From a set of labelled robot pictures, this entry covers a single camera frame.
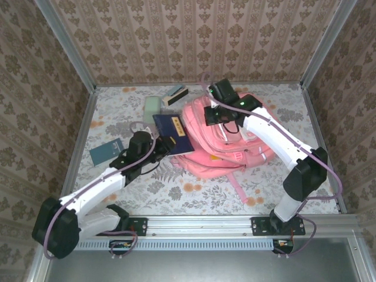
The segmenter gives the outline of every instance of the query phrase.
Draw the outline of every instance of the floral tablecloth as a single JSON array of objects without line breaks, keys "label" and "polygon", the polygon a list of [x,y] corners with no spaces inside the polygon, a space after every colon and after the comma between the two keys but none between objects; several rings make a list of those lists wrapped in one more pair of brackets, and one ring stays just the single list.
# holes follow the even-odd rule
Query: floral tablecloth
[{"label": "floral tablecloth", "polygon": [[[253,92],[273,111],[281,124],[304,143],[317,147],[310,117],[298,84],[234,85],[238,92]],[[110,163],[93,166],[89,150],[121,138],[127,147],[132,133],[131,122],[142,120],[145,97],[162,96],[172,86],[139,86],[99,88],[85,150],[80,163],[75,190],[102,173]],[[183,105],[203,94],[200,86],[188,86],[189,94],[162,113],[180,112]],[[134,215],[160,214],[269,214],[284,194],[282,182],[287,169],[276,157],[268,164],[236,172],[249,201],[243,204],[226,177],[200,179],[173,167],[164,158],[154,172],[138,177],[130,185],[110,195],[103,205],[116,203]],[[332,195],[328,180],[315,192]],[[336,203],[311,201],[302,213],[338,213]]]}]

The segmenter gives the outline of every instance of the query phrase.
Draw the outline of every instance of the pink backpack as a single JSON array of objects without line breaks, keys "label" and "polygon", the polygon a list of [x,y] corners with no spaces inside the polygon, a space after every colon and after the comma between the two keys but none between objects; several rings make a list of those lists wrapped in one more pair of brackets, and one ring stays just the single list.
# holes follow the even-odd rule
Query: pink backpack
[{"label": "pink backpack", "polygon": [[203,96],[188,103],[183,108],[182,117],[188,136],[195,149],[191,154],[175,156],[172,163],[182,167],[196,177],[210,179],[226,175],[234,186],[243,203],[248,198],[233,176],[236,170],[256,167],[271,160],[274,152],[257,136],[246,132],[245,141],[240,132],[236,132],[234,122],[222,125],[206,126],[204,107],[210,106],[208,97]]}]

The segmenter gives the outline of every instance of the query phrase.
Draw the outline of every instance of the patterned wallpaper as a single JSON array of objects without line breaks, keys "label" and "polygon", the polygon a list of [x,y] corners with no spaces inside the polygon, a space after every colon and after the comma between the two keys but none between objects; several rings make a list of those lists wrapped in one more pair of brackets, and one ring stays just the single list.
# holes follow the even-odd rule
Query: patterned wallpaper
[{"label": "patterned wallpaper", "polygon": [[358,0],[308,91],[347,209],[376,259],[376,1]]},{"label": "patterned wallpaper", "polygon": [[22,281],[59,196],[88,92],[33,1],[0,1],[0,281]]},{"label": "patterned wallpaper", "polygon": [[97,84],[300,80],[340,0],[52,0]]}]

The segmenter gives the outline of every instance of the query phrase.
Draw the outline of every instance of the navy notebook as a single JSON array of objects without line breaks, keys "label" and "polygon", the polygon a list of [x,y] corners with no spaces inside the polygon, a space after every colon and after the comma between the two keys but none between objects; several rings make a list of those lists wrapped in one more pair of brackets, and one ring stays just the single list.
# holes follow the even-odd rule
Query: navy notebook
[{"label": "navy notebook", "polygon": [[170,156],[184,155],[194,151],[179,115],[153,115],[159,135],[172,137],[176,144]]},{"label": "navy notebook", "polygon": [[94,166],[99,165],[107,160],[117,157],[119,153],[124,149],[123,143],[120,138],[100,145],[97,148],[91,149],[90,155],[93,160]]}]

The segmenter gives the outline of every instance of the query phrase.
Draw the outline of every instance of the backpack strap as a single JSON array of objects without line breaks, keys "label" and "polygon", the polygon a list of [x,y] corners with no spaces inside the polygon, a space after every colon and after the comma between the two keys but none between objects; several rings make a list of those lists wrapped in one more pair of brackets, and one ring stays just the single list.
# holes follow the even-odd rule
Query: backpack strap
[{"label": "backpack strap", "polygon": [[229,173],[227,175],[227,178],[229,179],[231,185],[235,188],[235,191],[239,195],[241,202],[244,203],[244,204],[247,203],[248,198],[247,198],[246,192],[244,192],[243,188],[239,185],[239,183],[236,180],[234,174],[232,172]]}]

